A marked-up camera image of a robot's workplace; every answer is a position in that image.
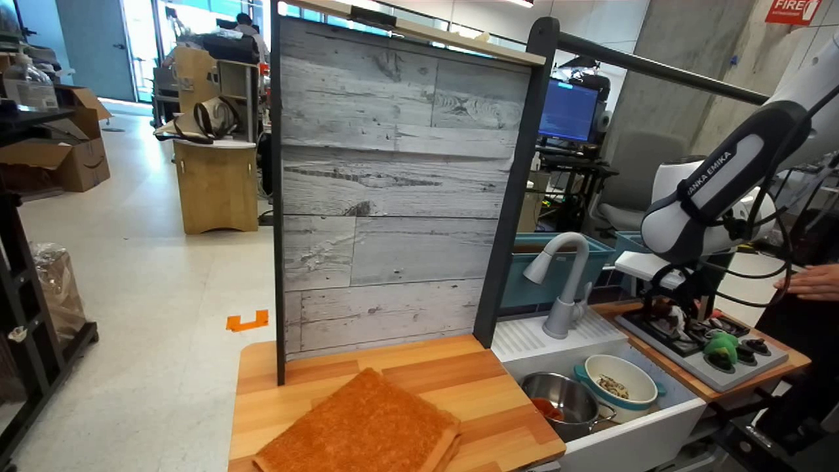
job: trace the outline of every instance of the faucet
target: faucet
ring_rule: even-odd
[[[579,281],[582,281],[582,269],[587,263],[587,239],[582,234],[559,234],[554,237],[545,250],[527,264],[525,277],[533,282],[542,282],[549,275],[549,267],[555,258],[555,252],[562,246],[578,246],[574,254],[574,264],[573,272],[567,277],[567,285],[562,288],[562,294],[555,297],[550,315],[542,326],[545,336],[550,338],[567,338],[569,327],[573,327],[573,317],[574,317],[574,307],[578,307],[578,290],[579,290]]]

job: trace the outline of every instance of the person's arm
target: person's arm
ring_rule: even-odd
[[[814,264],[789,277],[788,294],[810,302],[839,302],[839,263]]]

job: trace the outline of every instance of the desk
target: desk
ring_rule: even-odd
[[[599,313],[603,317],[620,317],[620,315],[628,315],[628,313],[635,313],[641,310],[643,303],[641,302],[629,302],[629,303],[599,303]],[[803,372],[808,365],[810,365],[810,356],[789,349],[788,344],[761,332],[761,330],[752,330],[759,332],[761,338],[765,338],[768,344],[785,349],[789,355],[789,360],[774,370],[765,370],[764,376],[743,382],[740,387],[734,391],[727,391],[727,394],[719,394],[713,391],[711,386],[701,382],[694,376],[691,376],[681,365],[671,362],[670,356],[664,356],[660,351],[656,351],[650,344],[635,338],[632,332],[629,336],[629,344],[643,351],[646,356],[650,356],[656,365],[660,365],[670,376],[675,376],[677,379],[681,379],[691,391],[694,391],[701,399],[705,399],[708,403],[719,403],[719,400],[727,400],[727,399],[738,399],[738,395],[746,395],[765,382],[774,382],[774,379],[781,379],[788,376],[794,376],[794,372]]]
[[[559,149],[540,149],[540,154],[545,174],[569,174],[562,199],[565,214],[555,231],[579,231],[584,225],[594,196],[600,191],[605,178],[616,175],[616,170],[605,159],[587,154]]]
[[[275,386],[275,344],[255,344],[238,362],[232,472],[249,472],[251,453],[364,368],[461,419],[449,469],[520,469],[567,449],[496,355],[472,336],[295,360],[285,386]]]

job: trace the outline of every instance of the wooden countertop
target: wooden countertop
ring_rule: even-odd
[[[449,469],[520,469],[567,449],[472,336],[295,360],[285,386],[275,386],[275,344],[255,344],[238,362],[232,472],[249,472],[251,453],[364,368],[461,419],[461,445]]]
[[[599,303],[595,310],[603,315],[603,317],[620,317],[620,315],[628,315],[628,313],[635,313],[641,310],[643,303],[641,302],[629,302],[629,303]],[[761,332],[761,330],[752,330],[755,336],[765,338],[768,344],[785,349],[789,355],[789,360],[774,370],[765,370],[764,376],[743,382],[740,387],[734,391],[727,391],[727,394],[719,394],[713,391],[711,386],[705,386],[704,379],[697,379],[692,372],[687,372],[681,365],[671,362],[670,356],[664,356],[660,351],[656,351],[650,344],[646,344],[643,338],[632,336],[629,330],[624,330],[629,336],[629,344],[643,351],[646,356],[650,356],[656,365],[660,365],[670,376],[675,376],[679,382],[684,382],[691,391],[694,391],[701,399],[705,399],[708,403],[719,403],[719,400],[727,400],[727,399],[738,399],[738,395],[746,395],[765,382],[774,382],[774,379],[781,379],[785,376],[794,376],[794,372],[803,372],[808,365],[810,365],[810,356],[794,351],[793,345]]]

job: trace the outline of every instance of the floor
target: floor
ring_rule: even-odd
[[[65,246],[102,341],[15,453],[25,472],[225,469],[238,349],[274,327],[225,317],[274,313],[274,239],[184,237],[177,166],[137,109],[105,122],[110,181],[28,199],[32,240]]]

